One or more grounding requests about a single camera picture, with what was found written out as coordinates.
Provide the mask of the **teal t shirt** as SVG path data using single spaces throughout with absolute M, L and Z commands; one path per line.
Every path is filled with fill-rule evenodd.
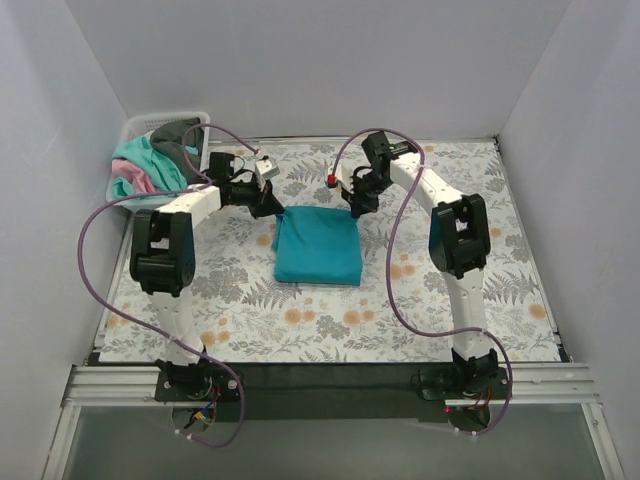
M 272 250 L 279 282 L 354 287 L 361 283 L 359 229 L 346 210 L 287 207 L 276 216 Z

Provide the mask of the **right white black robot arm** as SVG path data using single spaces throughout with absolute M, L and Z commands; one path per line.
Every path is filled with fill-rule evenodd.
M 453 339 L 452 364 L 443 383 L 464 397 L 488 396 L 504 372 L 499 363 L 508 356 L 486 329 L 483 282 L 491 244 L 485 201 L 460 192 L 427 168 L 426 153 L 414 140 L 403 136 L 391 143 L 389 134 L 376 128 L 360 131 L 367 166 L 332 174 L 354 218 L 376 212 L 380 195 L 393 184 L 428 213 L 428 251 L 445 281 L 454 324 L 447 333 Z

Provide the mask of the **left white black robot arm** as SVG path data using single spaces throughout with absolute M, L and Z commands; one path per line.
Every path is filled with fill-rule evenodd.
M 134 216 L 130 275 L 148 295 L 158 328 L 169 341 L 165 358 L 156 365 L 170 392 L 190 400 L 210 399 L 232 380 L 202 358 L 205 347 L 194 327 L 190 285 L 196 270 L 195 227 L 226 206 L 246 207 L 255 219 L 283 213 L 271 182 L 278 174 L 267 155 L 252 170 L 236 171 L 231 155 L 213 153 L 202 183 Z

